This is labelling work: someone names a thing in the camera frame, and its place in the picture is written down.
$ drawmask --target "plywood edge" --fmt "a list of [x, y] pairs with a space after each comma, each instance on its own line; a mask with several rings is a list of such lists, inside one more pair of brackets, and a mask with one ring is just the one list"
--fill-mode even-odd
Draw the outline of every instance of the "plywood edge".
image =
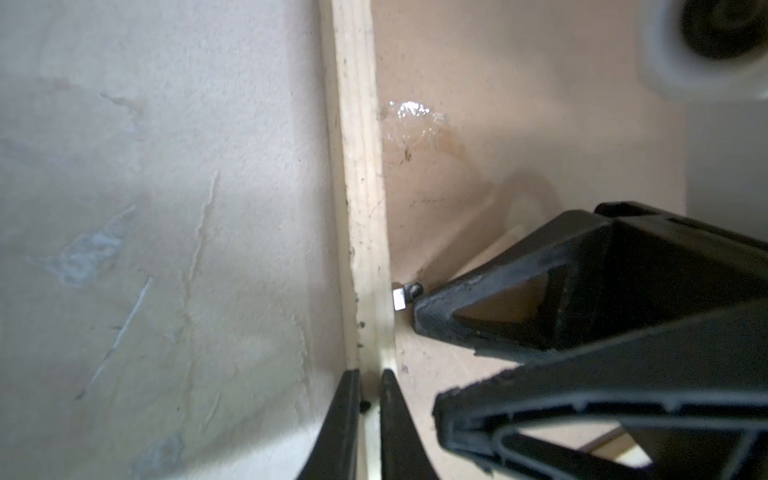
[[397, 368], [370, 1], [321, 0], [320, 21], [347, 366], [372, 403], [358, 478], [381, 478], [379, 383]]
[[588, 452], [606, 460], [616, 461], [637, 445], [632, 436], [622, 427], [617, 427], [600, 435], [579, 450]]

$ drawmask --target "wooden strip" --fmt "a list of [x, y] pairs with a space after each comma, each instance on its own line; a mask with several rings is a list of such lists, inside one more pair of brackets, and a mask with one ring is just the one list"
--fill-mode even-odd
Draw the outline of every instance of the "wooden strip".
[[372, 404], [358, 478], [381, 478], [379, 384], [397, 368], [370, 2], [322, 0], [320, 21], [346, 358]]
[[582, 446], [579, 450], [588, 452], [606, 460], [616, 461], [625, 453], [637, 446], [632, 436], [622, 427], [597, 437], [595, 440]]

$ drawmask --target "wooden board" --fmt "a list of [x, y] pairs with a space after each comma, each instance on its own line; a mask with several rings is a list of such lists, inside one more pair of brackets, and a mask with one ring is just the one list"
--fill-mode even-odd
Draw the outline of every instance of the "wooden board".
[[358, 478], [381, 478], [379, 382], [397, 367], [370, 3], [323, 0], [320, 21], [347, 366], [372, 403]]
[[[640, 6], [372, 0], [392, 280], [439, 287], [563, 210], [639, 200], [684, 212], [684, 110], [637, 76]], [[430, 112], [399, 118], [390, 102]], [[535, 310], [513, 293], [517, 317]], [[396, 319], [400, 387], [435, 470], [487, 478], [440, 448], [432, 406], [513, 365], [416, 335], [407, 311]], [[537, 435], [578, 448], [611, 428]]]

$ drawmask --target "white wall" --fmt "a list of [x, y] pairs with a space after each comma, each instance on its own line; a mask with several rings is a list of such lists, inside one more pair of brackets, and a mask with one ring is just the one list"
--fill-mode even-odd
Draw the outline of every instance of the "white wall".
[[688, 109], [688, 215], [768, 241], [768, 103]]
[[344, 365], [323, 99], [312, 0], [0, 0], [0, 476], [301, 467]]

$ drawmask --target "scratch mark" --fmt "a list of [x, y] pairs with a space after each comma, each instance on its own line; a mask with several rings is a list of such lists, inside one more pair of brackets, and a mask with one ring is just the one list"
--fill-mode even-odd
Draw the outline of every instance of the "scratch mark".
[[379, 208], [379, 205], [381, 205], [383, 201], [384, 201], [384, 199], [381, 199], [381, 200], [379, 200], [379, 202], [376, 205], [373, 206], [373, 208], [371, 209], [371, 214], [373, 214], [374, 210]]
[[112, 343], [112, 346], [109, 347], [109, 350], [107, 351], [107, 355], [104, 356], [104, 359], [101, 360], [101, 364], [96, 369], [96, 373], [91, 377], [91, 381], [88, 382], [88, 384], [85, 386], [83, 391], [80, 393], [80, 395], [76, 396], [74, 399], [79, 400], [85, 396], [85, 393], [88, 391], [88, 389], [91, 388], [91, 385], [94, 384], [96, 379], [101, 375], [101, 372], [104, 371], [104, 369], [107, 367], [107, 363], [112, 357], [112, 354], [115, 350], [118, 349], [118, 346], [120, 345], [120, 340], [122, 340], [123, 335], [125, 334], [125, 331], [128, 330], [128, 326], [133, 321], [134, 317], [138, 313], [139, 309], [141, 308], [141, 304], [144, 302], [144, 296], [147, 295], [147, 290], [149, 290], [150, 285], [152, 284], [152, 277], [148, 276], [147, 280], [144, 282], [144, 287], [139, 292], [139, 297], [136, 299], [136, 303], [134, 304], [134, 308], [131, 310], [131, 313], [128, 314], [128, 317], [125, 319], [125, 322], [123, 323], [123, 327], [120, 329], [118, 334], [114, 338], [114, 342]]
[[221, 397], [221, 390], [216, 392], [216, 398], [214, 399], [214, 405], [210, 407], [210, 412], [208, 412], [208, 416], [205, 417], [205, 420], [203, 421], [203, 425], [200, 427], [200, 433], [205, 433], [206, 429], [208, 428], [208, 422], [214, 417], [214, 413], [216, 413], [216, 407], [219, 406], [219, 398]]
[[192, 294], [192, 282], [197, 275], [197, 270], [200, 265], [200, 259], [203, 257], [203, 250], [207, 242], [208, 224], [210, 222], [210, 215], [214, 209], [214, 201], [216, 200], [216, 191], [219, 184], [219, 171], [214, 172], [213, 177], [210, 179], [210, 188], [208, 190], [208, 198], [200, 209], [200, 223], [197, 225], [197, 247], [192, 255], [192, 261], [187, 275], [181, 274], [181, 284], [184, 290], [184, 294], [181, 298], [181, 312], [184, 319], [184, 327], [187, 330], [187, 345], [190, 353], [190, 365], [187, 370], [187, 378], [184, 383], [184, 421], [192, 416], [192, 389], [194, 387], [194, 335], [192, 316], [189, 314], [189, 301]]
[[187, 307], [187, 302], [189, 301], [190, 297], [190, 291], [192, 287], [192, 282], [194, 281], [194, 277], [197, 275], [197, 269], [200, 265], [200, 258], [203, 256], [203, 248], [205, 248], [205, 243], [208, 239], [207, 235], [207, 228], [208, 223], [210, 222], [210, 213], [214, 209], [214, 200], [216, 199], [216, 190], [218, 188], [219, 184], [219, 171], [216, 170], [214, 173], [214, 177], [210, 180], [210, 189], [208, 190], [208, 198], [203, 204], [203, 207], [200, 209], [200, 222], [197, 225], [197, 247], [195, 248], [194, 254], [192, 255], [192, 262], [190, 264], [189, 272], [186, 276], [183, 277], [183, 283], [184, 283], [184, 298], [183, 298], [183, 305], [184, 309]]

